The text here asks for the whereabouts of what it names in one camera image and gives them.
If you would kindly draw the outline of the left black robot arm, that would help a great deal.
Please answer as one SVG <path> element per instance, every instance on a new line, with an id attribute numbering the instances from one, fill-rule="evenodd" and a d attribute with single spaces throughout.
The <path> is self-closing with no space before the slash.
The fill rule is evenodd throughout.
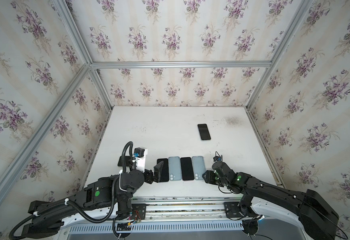
<path id="1" fill-rule="evenodd" d="M 93 224 L 103 223 L 113 212 L 118 219 L 137 217 L 132 208 L 133 194 L 144 184 L 158 183 L 164 163 L 153 170 L 132 170 L 110 177 L 103 177 L 81 191 L 55 202 L 33 201 L 29 206 L 29 217 L 19 225 L 23 228 L 20 239 L 42 239 L 57 234 L 64 225 L 63 219 L 75 214 Z"/>

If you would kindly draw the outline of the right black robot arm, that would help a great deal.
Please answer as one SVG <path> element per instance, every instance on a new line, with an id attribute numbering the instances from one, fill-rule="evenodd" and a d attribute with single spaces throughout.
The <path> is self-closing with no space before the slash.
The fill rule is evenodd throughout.
<path id="1" fill-rule="evenodd" d="M 207 184 L 227 187 L 241 200 L 227 213 L 234 218 L 271 217 L 292 224 L 314 240 L 334 240 L 337 237 L 339 215 L 316 191 L 287 190 L 263 182 L 249 174 L 207 170 Z"/>

